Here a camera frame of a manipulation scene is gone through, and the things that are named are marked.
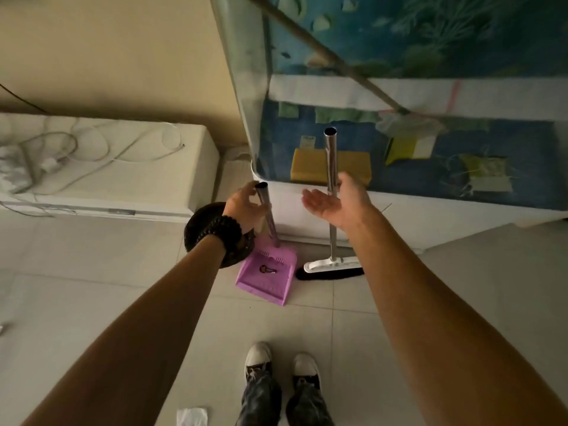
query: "person's left arm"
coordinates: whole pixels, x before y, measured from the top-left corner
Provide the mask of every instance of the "person's left arm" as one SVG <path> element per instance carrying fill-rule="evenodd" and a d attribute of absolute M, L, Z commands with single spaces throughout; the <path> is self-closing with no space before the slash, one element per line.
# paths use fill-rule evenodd
<path fill-rule="evenodd" d="M 250 182 L 223 214 L 243 233 L 268 211 L 249 200 Z M 124 311 L 61 378 L 23 426 L 152 426 L 160 414 L 225 255 L 203 238 Z"/>

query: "beige wall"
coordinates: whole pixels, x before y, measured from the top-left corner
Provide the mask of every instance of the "beige wall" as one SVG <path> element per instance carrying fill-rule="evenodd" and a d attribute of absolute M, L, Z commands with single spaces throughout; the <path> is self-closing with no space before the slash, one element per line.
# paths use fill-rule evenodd
<path fill-rule="evenodd" d="M 0 0 L 0 24 L 0 82 L 50 113 L 246 143 L 209 0 Z M 0 110 L 33 111 L 1 89 Z"/>

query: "gray jeans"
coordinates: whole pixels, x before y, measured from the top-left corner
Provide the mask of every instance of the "gray jeans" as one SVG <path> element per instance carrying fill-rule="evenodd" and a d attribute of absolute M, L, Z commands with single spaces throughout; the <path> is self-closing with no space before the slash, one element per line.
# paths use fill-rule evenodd
<path fill-rule="evenodd" d="M 243 394 L 236 426 L 277 426 L 282 407 L 282 390 L 266 371 L 253 372 Z M 321 392 L 300 384 L 286 406 L 290 426 L 333 426 Z"/>

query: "black and white sneaker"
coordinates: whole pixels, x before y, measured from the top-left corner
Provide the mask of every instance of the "black and white sneaker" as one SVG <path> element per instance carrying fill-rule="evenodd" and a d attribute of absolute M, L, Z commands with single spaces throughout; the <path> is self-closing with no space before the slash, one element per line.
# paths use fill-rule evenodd
<path fill-rule="evenodd" d="M 248 383 L 255 371 L 268 371 L 272 375 L 272 352 L 267 343 L 255 343 L 245 360 L 245 380 Z"/>
<path fill-rule="evenodd" d="M 296 354 L 292 366 L 292 382 L 294 390 L 302 384 L 314 386 L 319 391 L 322 390 L 319 369 L 316 360 L 307 353 Z"/>

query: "metal broom handle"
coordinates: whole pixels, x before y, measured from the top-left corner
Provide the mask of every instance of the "metal broom handle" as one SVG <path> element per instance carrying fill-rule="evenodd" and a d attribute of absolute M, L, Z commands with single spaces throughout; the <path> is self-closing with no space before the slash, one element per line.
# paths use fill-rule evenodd
<path fill-rule="evenodd" d="M 259 182 L 254 186 L 256 193 L 259 195 L 260 203 L 270 204 L 270 196 L 268 194 L 268 183 Z M 276 248 L 280 248 L 280 239 L 278 239 L 278 234 L 276 233 L 276 224 L 274 223 L 274 217 L 272 211 L 268 211 L 266 214 L 266 222 L 268 223 L 268 230 L 270 231 L 270 237 Z"/>
<path fill-rule="evenodd" d="M 323 131 L 325 135 L 325 153 L 327 155 L 327 193 L 337 197 L 337 130 L 333 127 Z M 331 260 L 337 257 L 337 228 L 330 224 Z"/>

